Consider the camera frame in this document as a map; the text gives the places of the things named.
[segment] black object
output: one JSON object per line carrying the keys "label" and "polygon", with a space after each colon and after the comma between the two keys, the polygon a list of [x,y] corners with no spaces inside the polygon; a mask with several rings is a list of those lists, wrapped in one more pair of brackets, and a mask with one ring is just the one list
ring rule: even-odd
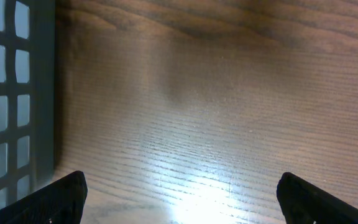
{"label": "black object", "polygon": [[287,223],[358,223],[358,209],[286,172],[277,199]]}
{"label": "black object", "polygon": [[0,210],[0,224],[79,224],[88,189],[75,171]]}

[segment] dark gray plastic crate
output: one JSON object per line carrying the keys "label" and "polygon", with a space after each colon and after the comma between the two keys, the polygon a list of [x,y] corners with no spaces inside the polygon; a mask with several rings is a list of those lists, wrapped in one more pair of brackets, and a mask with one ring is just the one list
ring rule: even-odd
{"label": "dark gray plastic crate", "polygon": [[0,0],[0,209],[53,174],[53,0]]}

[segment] wood grain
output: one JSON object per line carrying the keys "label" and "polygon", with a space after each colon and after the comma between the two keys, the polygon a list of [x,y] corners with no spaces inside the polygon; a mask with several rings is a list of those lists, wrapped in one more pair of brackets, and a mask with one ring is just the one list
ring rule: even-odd
{"label": "wood grain", "polygon": [[282,223],[286,171],[358,208],[358,0],[60,1],[57,51],[83,223]]}

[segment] grid pattern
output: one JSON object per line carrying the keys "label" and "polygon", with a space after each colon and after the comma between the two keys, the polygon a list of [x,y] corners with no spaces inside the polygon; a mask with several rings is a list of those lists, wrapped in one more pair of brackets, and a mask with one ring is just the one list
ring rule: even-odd
{"label": "grid pattern", "polygon": [[0,209],[32,191],[30,0],[0,0]]}

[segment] wooden surface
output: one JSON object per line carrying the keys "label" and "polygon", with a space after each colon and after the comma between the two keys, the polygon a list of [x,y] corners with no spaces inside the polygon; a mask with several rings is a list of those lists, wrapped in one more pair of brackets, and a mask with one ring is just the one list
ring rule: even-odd
{"label": "wooden surface", "polygon": [[57,34],[82,223],[283,223],[286,171],[358,208],[358,0],[66,0]]}

